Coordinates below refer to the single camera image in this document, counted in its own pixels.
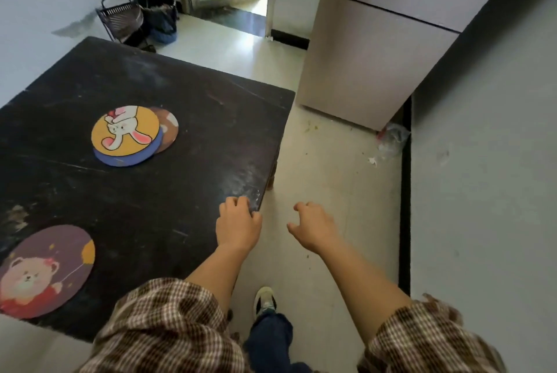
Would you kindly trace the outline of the black trash bag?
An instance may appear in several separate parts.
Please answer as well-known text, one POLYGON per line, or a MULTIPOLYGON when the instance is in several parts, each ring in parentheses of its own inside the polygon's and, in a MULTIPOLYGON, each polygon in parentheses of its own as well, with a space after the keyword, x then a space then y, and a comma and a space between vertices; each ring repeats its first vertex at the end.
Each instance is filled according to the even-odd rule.
POLYGON ((157 28, 165 32, 177 30, 178 9, 175 0, 134 0, 142 11, 148 30, 157 28))

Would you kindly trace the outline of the brown round mat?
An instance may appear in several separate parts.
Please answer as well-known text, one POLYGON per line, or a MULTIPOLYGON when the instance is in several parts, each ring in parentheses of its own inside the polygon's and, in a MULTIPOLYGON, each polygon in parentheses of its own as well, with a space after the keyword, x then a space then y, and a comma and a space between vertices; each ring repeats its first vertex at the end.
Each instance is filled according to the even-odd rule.
POLYGON ((157 115, 163 132, 161 145, 155 152, 157 154, 174 144, 178 136, 179 125, 176 117, 169 110, 159 107, 150 107, 150 109, 157 115))

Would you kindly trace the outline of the blue plastic basin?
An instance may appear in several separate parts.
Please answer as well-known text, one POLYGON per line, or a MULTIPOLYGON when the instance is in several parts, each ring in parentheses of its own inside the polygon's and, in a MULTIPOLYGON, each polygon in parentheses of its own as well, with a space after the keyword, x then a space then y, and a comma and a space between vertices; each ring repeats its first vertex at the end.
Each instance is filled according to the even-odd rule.
POLYGON ((177 40, 177 30, 165 32, 157 28, 151 28, 149 38, 158 44, 171 44, 177 40))

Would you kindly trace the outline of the blue round mat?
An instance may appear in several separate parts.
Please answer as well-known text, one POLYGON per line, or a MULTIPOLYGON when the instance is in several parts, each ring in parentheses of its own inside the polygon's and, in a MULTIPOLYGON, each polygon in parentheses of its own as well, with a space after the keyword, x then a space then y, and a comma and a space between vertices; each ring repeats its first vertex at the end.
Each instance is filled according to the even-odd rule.
POLYGON ((155 137, 155 139, 153 139, 153 141, 149 145, 147 145, 146 148, 140 150, 135 154, 128 155, 128 156, 109 156, 95 149, 93 150, 93 152, 95 157, 106 165, 113 166, 113 167, 134 166, 149 159, 156 153, 156 151, 159 149, 160 145, 162 144, 163 135, 164 135, 163 127, 160 126, 157 136, 155 137))

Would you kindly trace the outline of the yellow rabbit round mat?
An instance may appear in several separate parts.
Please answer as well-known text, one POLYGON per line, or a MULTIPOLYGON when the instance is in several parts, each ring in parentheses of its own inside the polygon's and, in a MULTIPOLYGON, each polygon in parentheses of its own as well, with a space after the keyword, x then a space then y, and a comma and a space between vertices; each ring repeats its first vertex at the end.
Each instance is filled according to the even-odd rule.
POLYGON ((155 112, 147 107, 128 105, 102 115, 91 131, 95 151, 105 156, 132 156, 153 144, 161 132, 155 112))

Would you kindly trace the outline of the person's left hand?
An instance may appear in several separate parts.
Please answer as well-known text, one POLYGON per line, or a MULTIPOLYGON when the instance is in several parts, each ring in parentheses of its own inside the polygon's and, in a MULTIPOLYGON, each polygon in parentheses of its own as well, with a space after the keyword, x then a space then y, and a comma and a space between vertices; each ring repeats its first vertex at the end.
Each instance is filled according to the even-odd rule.
POLYGON ((216 236, 219 247, 247 256, 259 241, 261 222, 227 222, 217 219, 216 236))

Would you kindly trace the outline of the person's right plaid sleeve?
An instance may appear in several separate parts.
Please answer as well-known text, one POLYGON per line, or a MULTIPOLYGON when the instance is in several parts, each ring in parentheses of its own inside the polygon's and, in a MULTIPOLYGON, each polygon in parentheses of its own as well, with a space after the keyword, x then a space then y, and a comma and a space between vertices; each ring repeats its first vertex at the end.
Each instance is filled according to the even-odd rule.
POLYGON ((498 350, 454 307, 423 295, 394 312, 366 345, 358 373, 507 373, 498 350))

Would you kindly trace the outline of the person's left forearm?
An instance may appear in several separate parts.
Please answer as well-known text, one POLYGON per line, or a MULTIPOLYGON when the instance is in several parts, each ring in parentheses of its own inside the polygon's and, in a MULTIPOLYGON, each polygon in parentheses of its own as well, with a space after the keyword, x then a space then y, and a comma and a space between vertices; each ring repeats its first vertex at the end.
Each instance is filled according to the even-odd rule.
POLYGON ((220 244, 185 281, 211 292, 220 309, 227 314, 242 264, 250 248, 239 244, 220 244))

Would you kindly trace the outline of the purple bear round mat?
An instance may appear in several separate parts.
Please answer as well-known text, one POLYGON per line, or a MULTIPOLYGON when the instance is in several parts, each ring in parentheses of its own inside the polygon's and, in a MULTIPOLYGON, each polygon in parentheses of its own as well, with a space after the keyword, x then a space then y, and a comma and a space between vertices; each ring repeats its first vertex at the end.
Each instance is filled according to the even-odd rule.
POLYGON ((85 285, 94 262, 94 241, 82 228, 32 234, 0 264, 0 313, 27 320, 60 308, 85 285))

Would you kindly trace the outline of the blue jeans leg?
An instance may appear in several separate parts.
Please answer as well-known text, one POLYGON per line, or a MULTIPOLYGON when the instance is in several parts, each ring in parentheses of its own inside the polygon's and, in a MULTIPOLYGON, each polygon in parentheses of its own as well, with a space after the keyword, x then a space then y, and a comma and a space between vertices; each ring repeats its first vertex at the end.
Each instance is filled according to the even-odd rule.
POLYGON ((254 373, 314 373, 303 362, 290 360, 293 327, 274 310, 264 310, 255 320, 242 347, 254 373))

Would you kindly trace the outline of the person's plaid sleeve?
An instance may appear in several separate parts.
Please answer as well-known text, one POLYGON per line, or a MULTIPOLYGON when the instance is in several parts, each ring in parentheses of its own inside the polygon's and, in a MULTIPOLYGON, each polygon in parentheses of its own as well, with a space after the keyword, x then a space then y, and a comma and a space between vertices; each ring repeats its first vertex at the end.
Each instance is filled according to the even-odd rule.
POLYGON ((75 373, 252 373, 227 312, 200 285, 150 280, 132 290, 75 373))
POLYGON ((423 295, 394 312, 366 345, 358 373, 507 373, 498 350, 454 307, 423 295))

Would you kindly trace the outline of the beige refrigerator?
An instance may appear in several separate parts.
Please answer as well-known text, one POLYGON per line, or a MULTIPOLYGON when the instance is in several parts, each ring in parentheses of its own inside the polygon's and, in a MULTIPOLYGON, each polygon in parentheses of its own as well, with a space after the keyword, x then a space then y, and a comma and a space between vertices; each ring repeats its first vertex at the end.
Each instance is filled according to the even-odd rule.
POLYGON ((298 105, 375 131, 488 0, 320 0, 298 105))

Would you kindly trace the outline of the person's right hand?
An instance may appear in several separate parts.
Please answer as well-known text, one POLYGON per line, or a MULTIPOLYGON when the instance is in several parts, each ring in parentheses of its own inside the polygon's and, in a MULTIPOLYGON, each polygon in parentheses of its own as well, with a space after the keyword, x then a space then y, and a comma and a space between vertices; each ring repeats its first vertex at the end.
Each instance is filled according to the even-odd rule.
POLYGON ((305 249, 320 256, 324 249, 338 241, 337 225, 322 205, 300 201, 294 205, 294 210, 299 216, 297 225, 306 230, 305 242, 299 242, 305 249))

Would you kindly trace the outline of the black and white shoe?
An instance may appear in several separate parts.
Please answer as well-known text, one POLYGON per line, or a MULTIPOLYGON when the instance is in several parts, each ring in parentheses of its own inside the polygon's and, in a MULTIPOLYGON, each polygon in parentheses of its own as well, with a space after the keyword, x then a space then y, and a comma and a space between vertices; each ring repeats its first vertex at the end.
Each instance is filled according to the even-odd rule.
POLYGON ((277 303, 275 301, 274 292, 271 287, 261 287, 254 298, 254 320, 258 319, 261 314, 267 312, 276 312, 277 303))

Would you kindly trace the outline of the person's right forearm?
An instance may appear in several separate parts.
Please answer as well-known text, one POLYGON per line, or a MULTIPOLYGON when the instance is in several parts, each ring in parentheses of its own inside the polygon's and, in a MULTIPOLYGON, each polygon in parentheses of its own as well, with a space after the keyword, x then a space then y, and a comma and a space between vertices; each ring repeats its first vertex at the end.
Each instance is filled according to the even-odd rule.
POLYGON ((352 245, 336 237, 319 250, 362 342, 367 345, 397 310, 411 298, 352 245))

